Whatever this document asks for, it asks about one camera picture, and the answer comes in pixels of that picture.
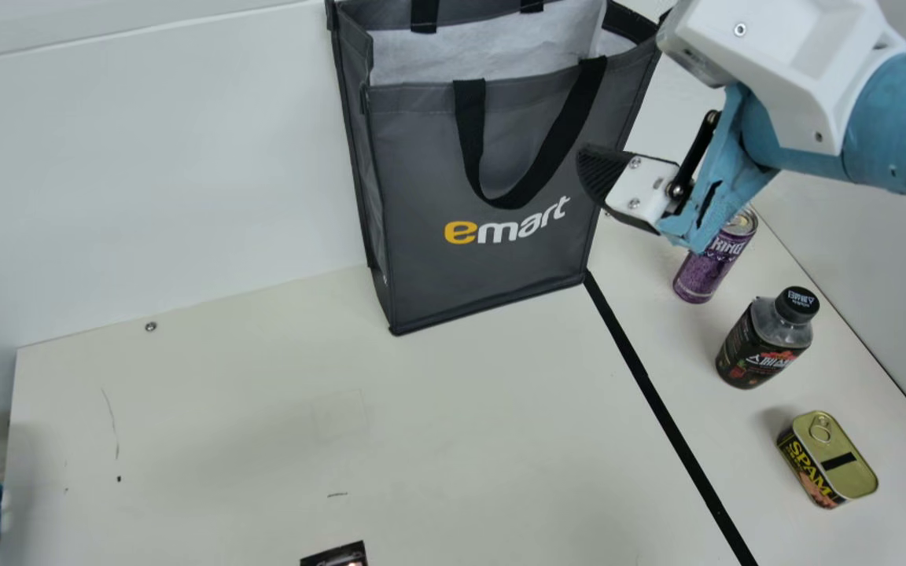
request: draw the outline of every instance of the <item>black bag handle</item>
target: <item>black bag handle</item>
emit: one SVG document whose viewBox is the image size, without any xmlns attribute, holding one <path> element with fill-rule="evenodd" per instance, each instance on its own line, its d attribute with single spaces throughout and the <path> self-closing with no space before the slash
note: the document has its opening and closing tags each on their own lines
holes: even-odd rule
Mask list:
<svg viewBox="0 0 906 566">
<path fill-rule="evenodd" d="M 488 198 L 481 187 L 481 155 L 484 153 L 484 79 L 454 80 L 456 100 L 456 125 L 463 153 L 463 169 L 474 194 L 494 208 L 507 211 L 523 208 L 540 193 L 554 173 L 561 167 L 579 139 L 586 125 L 586 118 L 596 101 L 596 94 L 607 71 L 607 57 L 579 61 L 579 78 L 565 99 L 558 118 L 547 132 L 540 150 L 529 170 L 522 175 L 513 189 L 501 197 Z"/>
<path fill-rule="evenodd" d="M 519 12 L 543 12 L 543 0 L 519 0 Z M 439 0 L 411 0 L 411 30 L 414 33 L 435 33 L 439 25 Z"/>
</svg>

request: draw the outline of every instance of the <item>plastic bottle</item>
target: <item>plastic bottle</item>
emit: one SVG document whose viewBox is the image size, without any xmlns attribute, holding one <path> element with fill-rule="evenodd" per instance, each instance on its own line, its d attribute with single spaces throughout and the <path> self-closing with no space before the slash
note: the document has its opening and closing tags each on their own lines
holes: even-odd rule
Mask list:
<svg viewBox="0 0 906 566">
<path fill-rule="evenodd" d="M 819 309 L 816 295 L 802 287 L 776 298 L 757 297 L 716 356 L 719 376 L 733 387 L 753 389 L 781 373 L 813 344 L 810 320 Z"/>
</svg>

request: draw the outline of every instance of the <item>beverage can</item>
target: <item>beverage can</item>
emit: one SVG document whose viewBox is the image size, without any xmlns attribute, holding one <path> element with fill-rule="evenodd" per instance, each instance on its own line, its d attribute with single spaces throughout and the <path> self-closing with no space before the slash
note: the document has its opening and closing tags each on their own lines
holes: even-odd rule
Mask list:
<svg viewBox="0 0 906 566">
<path fill-rule="evenodd" d="M 876 473 L 830 414 L 813 411 L 778 435 L 778 449 L 815 504 L 835 509 L 876 491 Z"/>
<path fill-rule="evenodd" d="M 692 304 L 712 299 L 720 283 L 733 269 L 744 248 L 757 233 L 757 215 L 749 207 L 737 212 L 704 254 L 687 254 L 673 278 L 676 296 Z"/>
</svg>

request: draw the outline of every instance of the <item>black bottle cap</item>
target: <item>black bottle cap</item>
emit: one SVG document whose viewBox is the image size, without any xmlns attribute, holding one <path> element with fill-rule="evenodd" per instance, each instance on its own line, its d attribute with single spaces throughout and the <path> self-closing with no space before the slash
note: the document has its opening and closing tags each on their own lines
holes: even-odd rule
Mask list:
<svg viewBox="0 0 906 566">
<path fill-rule="evenodd" d="M 774 300 L 778 315 L 794 325 L 805 325 L 820 311 L 820 300 L 803 287 L 789 287 Z"/>
</svg>

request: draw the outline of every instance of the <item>screw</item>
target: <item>screw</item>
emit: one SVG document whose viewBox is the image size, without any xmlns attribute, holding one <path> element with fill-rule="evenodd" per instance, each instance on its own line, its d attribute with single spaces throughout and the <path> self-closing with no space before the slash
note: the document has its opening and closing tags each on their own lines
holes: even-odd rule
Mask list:
<svg viewBox="0 0 906 566">
<path fill-rule="evenodd" d="M 666 187 L 666 194 L 668 194 L 670 198 L 683 197 L 683 187 L 679 186 L 679 184 L 669 183 L 669 186 Z"/>
</svg>

